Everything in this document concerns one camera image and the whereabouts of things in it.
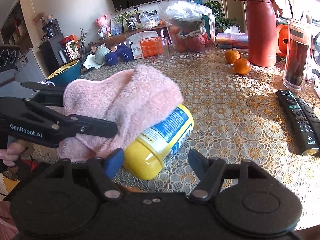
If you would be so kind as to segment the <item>person's left hand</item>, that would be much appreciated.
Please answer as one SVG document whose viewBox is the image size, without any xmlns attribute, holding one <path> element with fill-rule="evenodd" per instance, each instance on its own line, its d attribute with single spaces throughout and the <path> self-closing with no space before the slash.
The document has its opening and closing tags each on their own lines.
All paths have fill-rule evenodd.
<svg viewBox="0 0 320 240">
<path fill-rule="evenodd" d="M 14 167 L 15 161 L 23 154 L 27 148 L 27 143 L 23 140 L 12 142 L 6 149 L 0 150 L 0 158 L 3 164 L 8 167 Z"/>
</svg>

